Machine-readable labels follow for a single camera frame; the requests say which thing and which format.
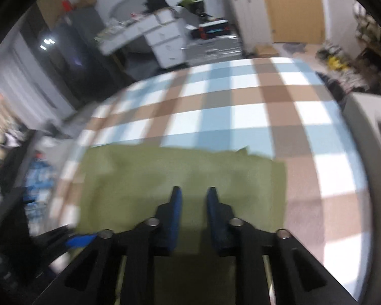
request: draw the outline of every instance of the plaid tablecloth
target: plaid tablecloth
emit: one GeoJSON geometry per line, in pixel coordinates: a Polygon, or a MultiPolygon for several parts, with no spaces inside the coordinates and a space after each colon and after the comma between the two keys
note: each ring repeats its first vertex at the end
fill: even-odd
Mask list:
{"type": "Polygon", "coordinates": [[[371,204],[352,136],[322,81],[300,60],[245,59],[166,73],[102,104],[77,139],[51,214],[75,224],[76,171],[109,143],[238,150],[285,162],[285,227],[358,297],[369,256],[371,204]]]}

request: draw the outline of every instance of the olive green towel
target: olive green towel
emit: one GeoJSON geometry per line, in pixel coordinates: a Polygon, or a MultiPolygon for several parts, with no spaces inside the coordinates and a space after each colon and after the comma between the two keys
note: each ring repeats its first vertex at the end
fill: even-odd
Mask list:
{"type": "Polygon", "coordinates": [[[89,149],[81,167],[80,233],[132,229],[181,187],[178,246],[173,257],[155,260],[156,304],[234,304],[234,258],[217,257],[206,231],[209,187],[256,228],[283,226],[285,167],[246,150],[106,145],[89,149]]]}

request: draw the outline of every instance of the cardboard box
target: cardboard box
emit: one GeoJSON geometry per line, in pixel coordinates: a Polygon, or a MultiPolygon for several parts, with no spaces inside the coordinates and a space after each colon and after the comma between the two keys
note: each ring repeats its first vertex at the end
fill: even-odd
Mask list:
{"type": "Polygon", "coordinates": [[[257,57],[262,57],[262,58],[268,58],[268,57],[279,57],[279,52],[277,49],[275,49],[271,45],[261,45],[257,44],[256,45],[256,55],[257,57]]]}

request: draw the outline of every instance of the red object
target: red object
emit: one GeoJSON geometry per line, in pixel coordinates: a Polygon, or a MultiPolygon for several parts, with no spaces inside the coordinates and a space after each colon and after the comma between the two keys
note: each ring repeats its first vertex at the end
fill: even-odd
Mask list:
{"type": "Polygon", "coordinates": [[[73,10],[72,4],[69,0],[62,0],[62,6],[64,7],[65,12],[73,10]]]}

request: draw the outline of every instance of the metal bolt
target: metal bolt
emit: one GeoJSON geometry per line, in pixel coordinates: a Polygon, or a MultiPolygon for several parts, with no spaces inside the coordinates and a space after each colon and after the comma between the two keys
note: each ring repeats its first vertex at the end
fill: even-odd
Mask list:
{"type": "Polygon", "coordinates": [[[242,221],[239,218],[233,218],[233,219],[230,219],[229,223],[230,223],[230,225],[232,225],[234,227],[239,227],[242,224],[244,224],[244,221],[242,221]]]}
{"type": "Polygon", "coordinates": [[[158,226],[160,221],[157,218],[149,218],[145,221],[148,226],[158,226]]]}
{"type": "Polygon", "coordinates": [[[277,231],[277,235],[279,238],[282,239],[291,237],[291,233],[289,233],[286,229],[280,229],[279,231],[277,231]]]}
{"type": "Polygon", "coordinates": [[[98,233],[98,236],[103,239],[108,239],[113,236],[113,231],[111,229],[104,229],[98,233]]]}

